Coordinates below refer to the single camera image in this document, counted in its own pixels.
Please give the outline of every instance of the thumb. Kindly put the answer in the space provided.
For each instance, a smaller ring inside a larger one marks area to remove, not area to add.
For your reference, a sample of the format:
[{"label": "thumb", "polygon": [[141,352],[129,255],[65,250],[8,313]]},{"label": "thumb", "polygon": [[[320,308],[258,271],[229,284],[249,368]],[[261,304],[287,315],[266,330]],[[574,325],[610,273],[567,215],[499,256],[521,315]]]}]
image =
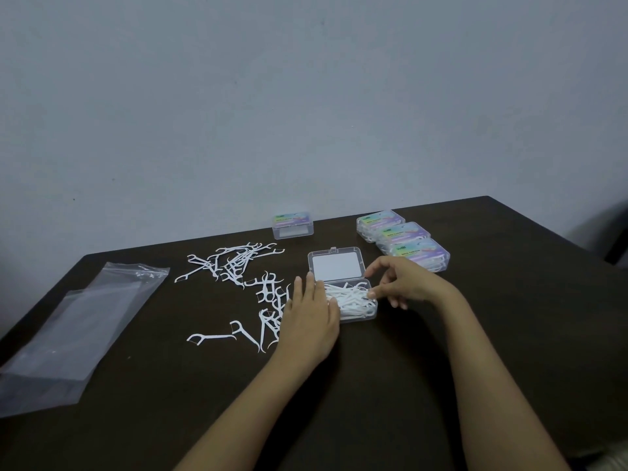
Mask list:
[{"label": "thumb", "polygon": [[366,294],[368,299],[380,299],[388,296],[396,296],[394,293],[394,283],[388,283],[386,285],[379,285],[371,288]]}]

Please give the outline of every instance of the forearm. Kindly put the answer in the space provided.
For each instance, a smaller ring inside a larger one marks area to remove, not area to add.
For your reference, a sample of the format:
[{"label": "forearm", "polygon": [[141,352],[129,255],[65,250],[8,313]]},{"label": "forearm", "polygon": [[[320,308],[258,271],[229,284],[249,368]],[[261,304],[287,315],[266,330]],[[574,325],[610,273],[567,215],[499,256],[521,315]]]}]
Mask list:
[{"label": "forearm", "polygon": [[568,470],[465,298],[456,291],[436,306],[445,324],[469,469]]},{"label": "forearm", "polygon": [[253,469],[277,418],[308,371],[273,356],[175,471]]}]

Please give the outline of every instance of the dark wooden table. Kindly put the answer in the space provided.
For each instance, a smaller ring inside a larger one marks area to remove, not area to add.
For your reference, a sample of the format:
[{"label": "dark wooden table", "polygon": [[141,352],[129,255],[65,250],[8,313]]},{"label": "dark wooden table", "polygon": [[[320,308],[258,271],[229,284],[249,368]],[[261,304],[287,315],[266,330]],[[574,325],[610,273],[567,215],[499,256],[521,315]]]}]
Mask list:
[{"label": "dark wooden table", "polygon": [[[628,437],[628,276],[490,197],[397,210],[451,252],[442,273],[467,296],[495,348],[566,455]],[[250,263],[291,281],[307,253],[359,246],[356,217],[317,221],[286,253]],[[169,471],[262,368],[247,340],[186,342],[192,333],[257,331],[252,289],[214,282],[186,255],[272,242],[270,228],[90,254],[0,342],[6,361],[67,291],[106,261],[170,267],[160,289],[98,365],[80,403],[0,420],[0,468]],[[259,468],[462,469],[443,331],[426,305],[381,302],[375,320],[346,324],[330,358],[280,417]]]}]

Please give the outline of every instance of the left hand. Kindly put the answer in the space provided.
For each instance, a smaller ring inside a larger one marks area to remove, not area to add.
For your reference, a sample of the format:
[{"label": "left hand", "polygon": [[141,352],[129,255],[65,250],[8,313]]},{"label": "left hand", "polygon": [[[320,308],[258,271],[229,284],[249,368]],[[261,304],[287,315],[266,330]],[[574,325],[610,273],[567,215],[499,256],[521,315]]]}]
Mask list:
[{"label": "left hand", "polygon": [[329,303],[323,281],[314,282],[309,272],[305,292],[300,277],[294,280],[293,298],[281,318],[279,342],[273,354],[308,375],[326,359],[340,332],[340,308],[335,298]]}]

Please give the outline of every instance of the hand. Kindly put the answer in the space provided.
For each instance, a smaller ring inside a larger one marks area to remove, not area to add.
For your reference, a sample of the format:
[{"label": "hand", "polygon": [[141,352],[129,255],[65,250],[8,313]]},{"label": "hand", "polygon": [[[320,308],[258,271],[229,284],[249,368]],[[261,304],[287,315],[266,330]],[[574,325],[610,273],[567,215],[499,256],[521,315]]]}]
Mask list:
[{"label": "hand", "polygon": [[325,284],[309,272],[294,280],[293,298],[281,318],[279,343],[273,356],[301,368],[308,375],[326,359],[340,332],[340,308],[335,298],[327,303]]},{"label": "hand", "polygon": [[438,306],[447,296],[458,292],[442,277],[400,256],[378,257],[366,268],[364,276],[370,277],[380,268],[387,268],[386,272],[379,286],[372,288],[367,296],[372,299],[388,297],[392,307],[407,309],[408,299],[430,301]]}]

